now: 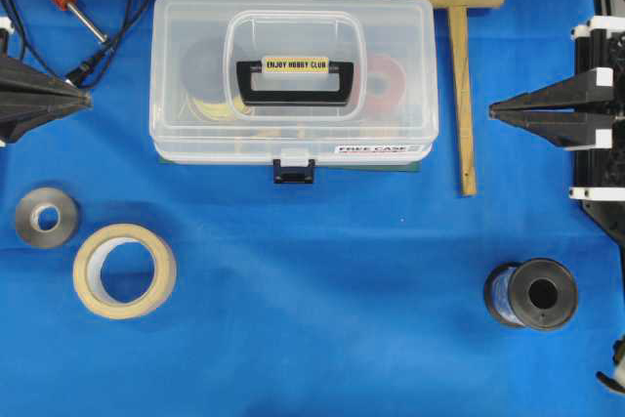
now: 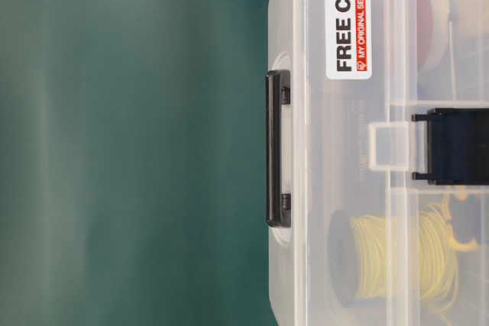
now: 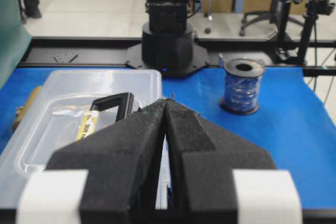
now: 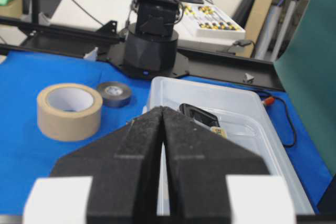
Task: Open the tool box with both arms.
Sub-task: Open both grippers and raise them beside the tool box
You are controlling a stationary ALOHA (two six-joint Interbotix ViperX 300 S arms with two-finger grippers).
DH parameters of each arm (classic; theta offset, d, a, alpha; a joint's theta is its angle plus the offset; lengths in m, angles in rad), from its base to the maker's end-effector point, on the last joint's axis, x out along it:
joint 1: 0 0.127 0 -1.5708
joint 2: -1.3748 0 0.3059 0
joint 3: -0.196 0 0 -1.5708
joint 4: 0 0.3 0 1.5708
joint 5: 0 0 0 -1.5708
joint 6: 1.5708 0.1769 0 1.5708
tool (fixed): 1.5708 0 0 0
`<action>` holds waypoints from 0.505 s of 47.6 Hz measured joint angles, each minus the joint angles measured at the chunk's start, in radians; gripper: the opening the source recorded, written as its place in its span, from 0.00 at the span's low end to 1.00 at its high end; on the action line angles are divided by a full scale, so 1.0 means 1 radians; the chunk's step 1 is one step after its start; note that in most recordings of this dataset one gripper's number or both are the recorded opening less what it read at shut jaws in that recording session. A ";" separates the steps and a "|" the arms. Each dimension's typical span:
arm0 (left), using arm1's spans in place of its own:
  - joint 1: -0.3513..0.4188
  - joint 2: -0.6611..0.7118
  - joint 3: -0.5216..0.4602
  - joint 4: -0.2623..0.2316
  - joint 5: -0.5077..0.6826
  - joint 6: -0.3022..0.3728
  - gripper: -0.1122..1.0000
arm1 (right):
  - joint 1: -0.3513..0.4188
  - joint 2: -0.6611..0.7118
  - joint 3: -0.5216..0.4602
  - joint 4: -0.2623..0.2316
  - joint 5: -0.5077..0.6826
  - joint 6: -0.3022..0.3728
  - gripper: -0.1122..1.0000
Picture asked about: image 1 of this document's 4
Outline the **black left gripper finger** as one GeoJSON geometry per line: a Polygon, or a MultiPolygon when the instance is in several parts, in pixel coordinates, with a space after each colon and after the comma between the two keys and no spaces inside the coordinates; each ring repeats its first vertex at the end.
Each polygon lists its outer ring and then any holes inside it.
{"type": "Polygon", "coordinates": [[[4,55],[1,56],[1,91],[75,98],[84,105],[92,104],[88,92],[4,55]]]}
{"type": "Polygon", "coordinates": [[[89,97],[9,99],[7,103],[1,103],[1,142],[16,143],[30,130],[91,107],[89,97]]]}

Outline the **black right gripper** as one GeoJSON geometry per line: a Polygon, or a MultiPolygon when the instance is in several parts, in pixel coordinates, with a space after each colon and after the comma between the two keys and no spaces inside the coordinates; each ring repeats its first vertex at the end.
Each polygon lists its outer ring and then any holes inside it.
{"type": "Polygon", "coordinates": [[[571,198],[624,201],[624,20],[593,16],[571,31],[574,76],[489,107],[494,119],[574,152],[571,198]],[[526,111],[573,108],[575,112],[526,111]]]}

